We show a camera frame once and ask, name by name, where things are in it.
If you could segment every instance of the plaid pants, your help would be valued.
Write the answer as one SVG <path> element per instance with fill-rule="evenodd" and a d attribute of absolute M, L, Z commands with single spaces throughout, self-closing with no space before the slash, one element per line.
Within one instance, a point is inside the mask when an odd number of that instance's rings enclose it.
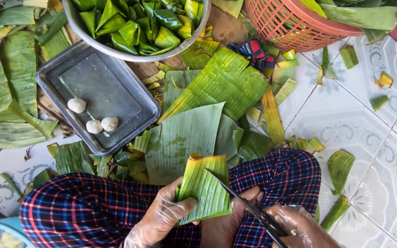
<path fill-rule="evenodd" d="M 298 149 L 279 149 L 229 172 L 231 187 L 242 193 L 258 185 L 261 207 L 298 204 L 315 214 L 321 183 L 316 159 Z M 37 247 L 119 247 L 144 216 L 162 186 L 75 172 L 53 178 L 33 190 L 20 210 L 25 233 Z M 198 247 L 200 225 L 174 227 L 163 247 Z M 271 247 L 272 239 L 249 215 L 234 247 Z"/>

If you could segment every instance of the person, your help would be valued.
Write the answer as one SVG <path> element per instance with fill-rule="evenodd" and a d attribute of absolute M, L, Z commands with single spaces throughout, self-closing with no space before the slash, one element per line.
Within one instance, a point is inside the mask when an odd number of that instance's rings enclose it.
<path fill-rule="evenodd" d="M 339 248 L 312 218 L 321 183 L 317 160 L 284 148 L 229 171 L 231 187 L 283 225 L 289 248 Z M 167 186 L 75 172 L 53 178 L 22 203 L 21 224 L 37 247 L 273 247 L 237 199 L 232 214 L 175 226 L 197 204 L 175 203 L 181 178 Z"/>

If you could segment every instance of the red plastic basket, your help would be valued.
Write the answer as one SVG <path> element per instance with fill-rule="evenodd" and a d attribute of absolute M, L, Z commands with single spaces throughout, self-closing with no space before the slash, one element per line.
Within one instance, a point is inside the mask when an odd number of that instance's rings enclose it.
<path fill-rule="evenodd" d="M 357 27 L 318 15 L 300 0 L 246 0 L 246 9 L 258 34 L 284 50 L 313 51 L 364 34 Z"/>

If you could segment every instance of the white dough ball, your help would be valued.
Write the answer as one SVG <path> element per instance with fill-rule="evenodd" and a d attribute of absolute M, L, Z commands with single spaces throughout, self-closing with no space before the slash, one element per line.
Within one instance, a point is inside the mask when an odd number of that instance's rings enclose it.
<path fill-rule="evenodd" d="M 68 108 L 78 114 L 84 112 L 86 105 L 85 101 L 79 98 L 70 99 L 67 103 Z"/>
<path fill-rule="evenodd" d="M 86 124 L 86 128 L 87 131 L 90 133 L 100 133 L 103 130 L 101 122 L 98 120 L 88 121 Z"/>
<path fill-rule="evenodd" d="M 111 132 L 111 131 L 116 130 L 118 124 L 119 124 L 118 118 L 115 116 L 110 116 L 110 117 L 104 118 L 102 120 L 101 125 L 106 131 Z"/>

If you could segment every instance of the scissors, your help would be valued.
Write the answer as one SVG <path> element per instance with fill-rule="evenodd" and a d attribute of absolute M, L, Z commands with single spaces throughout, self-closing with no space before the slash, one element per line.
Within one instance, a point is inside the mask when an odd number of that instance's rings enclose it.
<path fill-rule="evenodd" d="M 259 209 L 257 206 L 252 205 L 248 200 L 237 194 L 231 187 L 226 186 L 218 177 L 216 177 L 210 170 L 205 168 L 217 181 L 223 186 L 223 188 L 229 193 L 240 200 L 244 207 L 251 213 L 261 225 L 266 229 L 266 232 L 272 237 L 273 241 L 277 243 L 280 248 L 288 248 L 287 245 L 280 239 L 280 237 L 289 236 L 284 229 L 270 217 L 265 211 Z"/>

